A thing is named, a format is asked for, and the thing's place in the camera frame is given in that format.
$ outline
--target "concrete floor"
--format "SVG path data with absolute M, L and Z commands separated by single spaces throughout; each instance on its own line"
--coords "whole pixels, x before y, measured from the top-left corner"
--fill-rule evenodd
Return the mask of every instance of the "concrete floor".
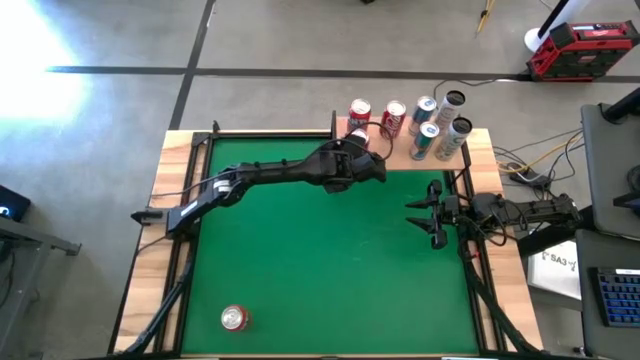
M 25 320 L 16 358 L 106 352 L 140 231 L 129 214 L 142 208 L 182 76 L 43 74 L 49 65 L 187 65 L 205 0 L 80 0 L 0 4 L 0 182 L 33 201 L 27 222 L 82 242 L 75 259 L 52 257 L 41 301 Z M 533 0 L 498 2 L 474 38 L 484 1 L 219 0 L 200 67 L 407 70 L 518 73 L 530 56 L 524 32 L 549 10 Z M 632 19 L 633 0 L 593 1 L 578 21 Z M 640 75 L 640 50 L 614 75 Z M 412 103 L 437 81 L 196 77 L 181 129 L 326 128 L 356 97 L 375 112 L 392 99 Z M 615 102 L 637 84 L 498 82 L 470 88 L 464 113 L 513 148 L 579 127 L 582 104 Z M 545 144 L 523 150 L 532 160 Z M 588 205 L 584 154 L 577 175 L 554 184 Z M 538 168 L 543 170 L 548 163 Z M 562 165 L 559 175 L 569 169 Z M 533 198 L 506 187 L 514 200 Z M 545 348 L 581 345 L 579 313 L 535 304 Z

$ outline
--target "blue keyboard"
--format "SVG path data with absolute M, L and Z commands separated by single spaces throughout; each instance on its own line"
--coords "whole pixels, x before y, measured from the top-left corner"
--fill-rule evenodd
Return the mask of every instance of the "blue keyboard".
M 590 269 L 605 326 L 640 328 L 640 270 Z

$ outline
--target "green table surface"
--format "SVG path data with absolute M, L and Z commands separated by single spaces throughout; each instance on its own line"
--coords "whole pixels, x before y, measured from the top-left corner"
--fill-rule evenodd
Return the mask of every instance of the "green table surface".
M 212 174 L 306 157 L 322 140 L 216 140 Z M 183 354 L 473 354 L 457 237 L 432 250 L 404 205 L 440 171 L 389 172 L 327 195 L 306 183 L 251 188 L 202 221 Z M 226 331 L 222 310 L 251 313 Z

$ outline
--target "black metal frame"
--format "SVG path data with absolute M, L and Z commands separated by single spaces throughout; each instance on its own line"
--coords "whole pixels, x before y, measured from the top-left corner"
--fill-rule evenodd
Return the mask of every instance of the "black metal frame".
M 329 140 L 335 137 L 335 129 L 336 129 L 335 123 L 336 123 L 335 111 L 333 111 L 332 113 L 330 130 L 288 131 L 288 132 L 287 131 L 275 131 L 275 132 L 222 131 L 220 130 L 218 123 L 214 121 L 213 132 L 195 132 L 193 134 L 191 150 L 189 153 L 189 162 L 187 166 L 187 172 L 185 174 L 183 189 L 188 188 L 192 184 L 192 178 L 193 178 L 193 174 L 195 173 L 195 165 L 196 165 L 196 159 L 198 156 L 198 150 L 202 145 L 206 145 L 205 161 L 203 164 L 203 171 L 201 175 L 201 179 L 204 179 L 207 176 L 209 176 L 209 171 L 211 169 L 210 167 L 211 167 L 213 153 L 215 149 L 215 141 L 218 139 L 282 139 L 282 138 L 307 138 L 308 139 L 308 138 L 313 138 L 313 139 Z M 462 176 L 463 181 L 465 183 L 465 191 L 467 195 L 469 194 L 473 195 L 473 184 L 471 183 L 471 176 L 470 176 L 470 170 L 469 170 L 471 166 L 471 160 L 469 156 L 469 150 L 466 147 L 466 144 L 462 148 L 462 154 L 463 154 L 465 168 L 457 176 L 453 173 L 453 171 L 445 171 L 444 172 L 445 179 L 447 179 L 447 186 L 449 190 L 454 194 L 458 194 L 458 188 L 456 186 L 455 180 L 457 180 L 460 176 Z M 203 190 L 204 190 L 204 185 L 199 188 L 199 192 L 202 192 Z M 182 204 L 188 202 L 188 196 L 189 196 L 189 193 L 183 196 L 183 198 L 181 199 Z M 196 231 L 196 234 L 199 236 L 199 233 L 200 233 L 199 226 L 197 226 L 195 231 Z M 199 238 L 196 238 L 194 241 L 192 241 L 190 243 L 190 248 L 189 248 L 188 257 L 193 256 L 192 259 L 194 262 L 195 262 L 195 256 L 197 254 L 198 241 L 199 241 Z M 180 242 L 174 242 L 172 246 L 172 251 L 169 258 L 169 268 L 167 270 L 167 277 L 165 280 L 165 288 L 164 288 L 165 291 L 163 294 L 163 299 L 166 297 L 167 293 L 171 290 L 172 285 L 175 281 L 178 259 L 180 256 L 180 253 L 179 253 L 180 244 L 181 244 Z M 488 264 L 488 257 L 486 256 L 486 248 L 484 247 L 484 243 L 480 242 L 478 244 L 478 248 L 483 254 L 480 261 L 482 264 L 482 277 L 483 279 L 485 279 L 486 285 L 490 289 L 491 293 L 495 294 L 493 278 L 491 276 L 490 266 Z M 132 266 L 129 272 L 129 278 L 127 280 L 127 288 L 125 289 L 125 292 L 123 294 L 122 302 L 120 305 L 120 311 L 118 313 L 118 318 L 116 320 L 116 324 L 112 333 L 112 338 L 111 338 L 111 342 L 108 349 L 109 354 L 113 354 L 113 351 L 114 351 L 115 342 L 118 336 L 118 331 L 119 331 L 120 323 L 122 319 L 122 312 L 124 310 L 124 306 L 126 303 L 127 294 L 129 290 L 129 285 L 131 282 L 131 275 L 133 273 L 133 269 L 135 266 L 135 260 L 136 259 L 134 258 L 132 261 Z M 180 355 L 182 351 L 182 344 L 184 339 L 184 326 L 185 326 L 186 314 L 188 310 L 190 292 L 191 292 L 191 282 L 189 281 L 185 287 L 184 293 L 182 294 L 182 300 L 180 302 L 178 317 L 176 320 L 177 321 L 176 334 L 175 334 L 172 349 L 170 351 L 163 350 L 165 326 L 166 326 L 166 323 L 164 323 L 162 326 L 162 329 L 156 335 L 156 341 L 154 342 L 153 352 L 145 354 L 145 357 L 153 356 L 152 358 L 154 359 L 156 358 L 166 359 L 166 358 L 172 358 Z M 486 351 L 488 349 L 487 349 L 486 335 L 485 335 L 484 327 L 482 323 L 482 314 L 480 312 L 480 306 L 478 302 L 478 296 L 475 293 L 475 291 L 473 291 L 473 289 L 471 289 L 470 287 L 468 287 L 468 295 L 469 295 L 469 301 L 470 301 L 471 316 L 473 318 L 474 330 L 476 333 L 476 343 L 477 343 L 479 352 L 482 354 L 483 351 Z M 497 323 L 495 322 L 495 320 L 493 325 L 494 325 L 494 337 L 496 339 L 498 350 L 504 351 L 506 350 L 506 346 L 504 343 L 504 335 L 500 330 L 499 326 L 497 325 Z M 122 359 L 128 359 L 130 358 L 129 356 L 130 355 L 126 355 Z

